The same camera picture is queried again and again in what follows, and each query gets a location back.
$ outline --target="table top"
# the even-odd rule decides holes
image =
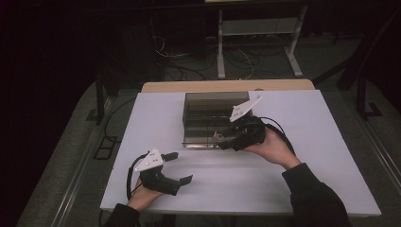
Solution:
[[[215,82],[232,84],[231,81]],[[255,81],[253,85],[257,86],[253,88],[259,88],[262,83],[280,83],[269,80],[259,82]],[[188,175],[194,177],[192,183],[183,186],[176,197],[164,196],[153,203],[148,208],[150,212],[292,214],[290,193],[281,176],[284,169],[280,166],[243,151],[183,148],[185,92],[171,92],[174,83],[162,86],[170,92],[155,93],[150,89],[166,83],[148,84],[144,86],[148,92],[138,95],[100,208],[111,210],[116,203],[127,202],[125,182],[129,166],[147,150],[158,148],[162,153],[179,152],[177,160],[165,163],[163,173],[167,177],[176,180]],[[177,90],[189,88],[173,87]],[[321,92],[313,89],[277,89],[249,92],[250,98],[262,96],[253,108],[253,114],[271,117],[282,125],[297,156],[321,181],[338,193],[350,216],[380,215]]]
[[[147,82],[142,88],[143,93],[241,92],[254,90],[315,90],[315,87],[309,79],[255,79]]]

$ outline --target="sleeve cuff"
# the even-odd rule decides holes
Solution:
[[[123,204],[117,204],[105,226],[134,226],[139,219],[139,211]]]
[[[305,163],[285,171],[283,177],[291,194],[298,196],[307,196],[321,184]]]

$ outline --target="dark wall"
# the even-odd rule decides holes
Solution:
[[[1,226],[15,226],[78,99],[95,80],[68,10],[62,1],[17,1],[2,14]]]

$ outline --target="white table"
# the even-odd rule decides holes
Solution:
[[[289,190],[283,168],[244,151],[183,148],[185,93],[142,93],[136,98],[123,142],[114,163],[101,209],[126,203],[128,168],[152,148],[179,152],[165,163],[172,179],[194,175],[178,195],[163,196],[148,211],[154,213],[290,215]],[[257,116],[281,124],[297,156],[340,196],[350,216],[378,216],[380,210],[346,147],[322,94],[317,90],[251,91],[261,95]],[[135,183],[139,174],[133,175]]]

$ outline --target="person's right hand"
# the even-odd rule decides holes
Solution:
[[[244,148],[244,150],[256,153],[267,161],[280,165],[286,170],[301,163],[276,132],[268,128],[265,128],[265,132],[265,140],[262,144],[250,145]]]

